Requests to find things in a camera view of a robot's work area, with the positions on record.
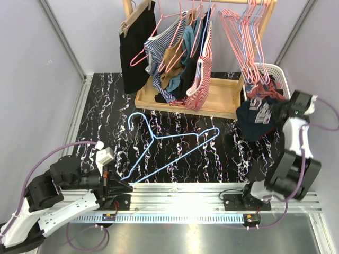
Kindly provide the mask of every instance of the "wooden tray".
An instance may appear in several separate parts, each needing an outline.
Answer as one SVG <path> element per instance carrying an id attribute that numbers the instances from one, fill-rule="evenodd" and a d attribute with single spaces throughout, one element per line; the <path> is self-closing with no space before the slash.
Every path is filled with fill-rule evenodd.
<path id="1" fill-rule="evenodd" d="M 138 91 L 135 105 L 136 108 L 147 110 L 237 119 L 235 110 L 240 106 L 240 92 L 239 98 L 233 100 L 237 85 L 237 80 L 211 78 L 208 98 L 201 110 L 195 112 L 186 109 L 185 106 L 170 106 L 166 103 L 155 102 L 154 96 L 158 94 L 158 91 L 153 87 L 150 77 L 146 85 Z"/>

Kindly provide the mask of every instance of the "blue striped shirt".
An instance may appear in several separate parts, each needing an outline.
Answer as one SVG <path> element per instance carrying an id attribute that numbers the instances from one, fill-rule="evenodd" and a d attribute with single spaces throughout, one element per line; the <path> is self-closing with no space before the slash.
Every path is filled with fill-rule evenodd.
<path id="1" fill-rule="evenodd" d="M 162 72 L 158 71 L 159 65 L 164 59 L 165 50 L 170 46 L 175 45 L 180 39 L 181 35 L 184 32 L 186 27 L 186 18 L 188 11 L 183 12 L 183 21 L 181 22 L 178 32 L 174 38 L 174 41 L 171 45 L 171 40 L 175 34 L 175 31 L 180 23 L 180 17 L 163 33 L 150 37 L 145 43 L 145 53 L 148 60 L 148 66 L 146 71 L 153 76 L 153 86 L 156 88 L 163 96 L 163 98 L 170 103 L 171 101 L 176 100 L 176 98 L 169 93 L 168 91 L 161 88 L 161 74 Z"/>

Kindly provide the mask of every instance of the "black garment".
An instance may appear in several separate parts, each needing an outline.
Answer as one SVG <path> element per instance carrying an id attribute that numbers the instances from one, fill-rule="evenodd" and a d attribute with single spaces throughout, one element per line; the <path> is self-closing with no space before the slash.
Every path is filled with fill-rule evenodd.
<path id="1" fill-rule="evenodd" d="M 206 13 L 205 18 L 203 19 L 202 32 L 204 32 L 206 25 L 207 25 L 207 13 Z M 194 56 L 188 59 L 185 71 L 180 76 L 179 86 L 176 89 L 174 89 L 173 91 L 171 91 L 171 94 L 176 99 L 185 98 L 187 90 L 192 86 L 192 84 L 194 82 L 195 73 L 197 71 L 198 58 L 199 58 L 199 55 L 200 55 L 200 48 L 201 48 L 201 45 L 204 44 L 205 41 L 206 41 L 207 30 L 208 29 L 206 29 L 206 31 L 205 31 L 204 41 L 202 41 L 203 35 L 200 35 L 198 48 L 197 48 Z"/>
<path id="2" fill-rule="evenodd" d="M 274 129 L 270 105 L 278 102 L 277 99 L 267 97 L 250 99 L 242 103 L 236 112 L 242 136 L 246 140 L 255 142 Z"/>
<path id="3" fill-rule="evenodd" d="M 165 98 L 163 97 L 161 93 L 158 93 L 157 95 L 155 95 L 154 100 L 155 102 L 159 102 L 159 103 L 167 103 L 167 101 L 165 100 Z"/>
<path id="4" fill-rule="evenodd" d="M 152 1 L 151 9 L 146 8 L 137 20 L 128 29 L 127 36 L 120 35 L 120 61 L 124 91 L 126 94 L 135 93 L 140 90 L 149 78 L 145 71 L 148 66 L 147 59 L 136 66 L 130 66 L 131 60 L 144 48 L 144 42 L 150 37 L 155 29 L 154 16 L 155 2 Z M 145 57 L 145 53 L 139 55 L 138 59 Z"/>

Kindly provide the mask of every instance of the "metal floor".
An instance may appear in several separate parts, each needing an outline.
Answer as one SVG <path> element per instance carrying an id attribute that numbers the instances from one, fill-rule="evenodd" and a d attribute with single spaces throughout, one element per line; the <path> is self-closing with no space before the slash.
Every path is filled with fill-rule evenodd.
<path id="1" fill-rule="evenodd" d="M 274 222 L 280 215 L 262 214 L 262 225 Z M 70 237 L 88 224 L 73 223 Z M 240 225 L 203 224 L 115 224 L 108 228 L 110 240 L 94 253 L 107 254 L 316 254 L 320 253 L 305 214 L 287 214 L 271 229 L 247 231 Z M 62 227 L 42 245 L 39 254 L 81 253 L 66 243 L 66 227 Z M 103 233 L 91 229 L 73 241 L 79 248 L 96 246 Z"/>

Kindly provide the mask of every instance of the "navy garment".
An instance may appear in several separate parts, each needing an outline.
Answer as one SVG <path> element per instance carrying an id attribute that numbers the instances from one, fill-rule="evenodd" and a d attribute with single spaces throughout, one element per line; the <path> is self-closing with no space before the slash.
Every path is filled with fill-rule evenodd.
<path id="1" fill-rule="evenodd" d="M 242 103 L 236 110 L 242 137 L 256 142 L 274 129 L 270 105 L 281 101 L 272 98 L 255 98 Z"/>

